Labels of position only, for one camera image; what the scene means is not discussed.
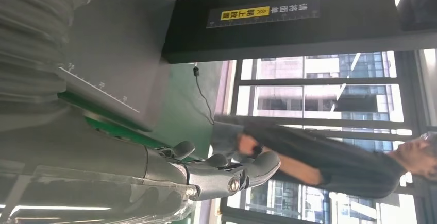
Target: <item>woman's arm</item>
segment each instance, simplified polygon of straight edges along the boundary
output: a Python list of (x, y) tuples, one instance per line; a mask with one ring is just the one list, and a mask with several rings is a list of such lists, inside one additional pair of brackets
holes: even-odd
[[(269, 148), (264, 147), (263, 152), (271, 151)], [(281, 167), (279, 170), (287, 175), (295, 177), (296, 179), (305, 182), (307, 185), (317, 186), (322, 183), (323, 177), (320, 170), (309, 166), (301, 161), (284, 156), (277, 153), (281, 160)]]

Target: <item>woman's hand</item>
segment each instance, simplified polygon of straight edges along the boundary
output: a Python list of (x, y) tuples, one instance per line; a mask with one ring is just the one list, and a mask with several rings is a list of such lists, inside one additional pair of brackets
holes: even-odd
[(254, 147), (258, 146), (258, 142), (249, 135), (241, 135), (238, 142), (238, 150), (241, 154), (251, 156), (254, 154)]

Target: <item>black pillar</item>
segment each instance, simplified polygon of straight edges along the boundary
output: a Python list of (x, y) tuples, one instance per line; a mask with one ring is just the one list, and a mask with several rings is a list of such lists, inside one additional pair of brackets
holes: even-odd
[(318, 0), (317, 18), (207, 28), (211, 10), (280, 1), (178, 0), (163, 57), (185, 63), (411, 50), (431, 48), (437, 41), (429, 31), (402, 31), (394, 0)]

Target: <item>sign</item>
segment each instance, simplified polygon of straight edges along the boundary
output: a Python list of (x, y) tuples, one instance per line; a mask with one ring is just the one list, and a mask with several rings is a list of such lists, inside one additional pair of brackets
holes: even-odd
[(270, 6), (223, 11), (220, 20), (226, 21), (226, 20), (244, 19), (250, 17), (267, 16), (270, 13), (269, 11), (270, 11)]
[(281, 0), (254, 5), (213, 9), (208, 16), (207, 28), (319, 17), (319, 0)]

